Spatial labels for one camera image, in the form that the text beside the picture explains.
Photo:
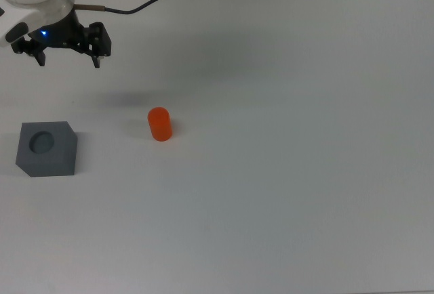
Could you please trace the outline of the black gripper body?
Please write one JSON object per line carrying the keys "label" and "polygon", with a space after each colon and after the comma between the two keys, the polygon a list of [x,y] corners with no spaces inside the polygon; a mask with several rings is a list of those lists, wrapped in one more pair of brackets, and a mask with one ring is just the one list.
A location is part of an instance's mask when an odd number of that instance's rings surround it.
{"label": "black gripper body", "polygon": [[60,21],[42,26],[28,35],[51,48],[79,49],[78,43],[83,26],[75,12],[70,12]]}

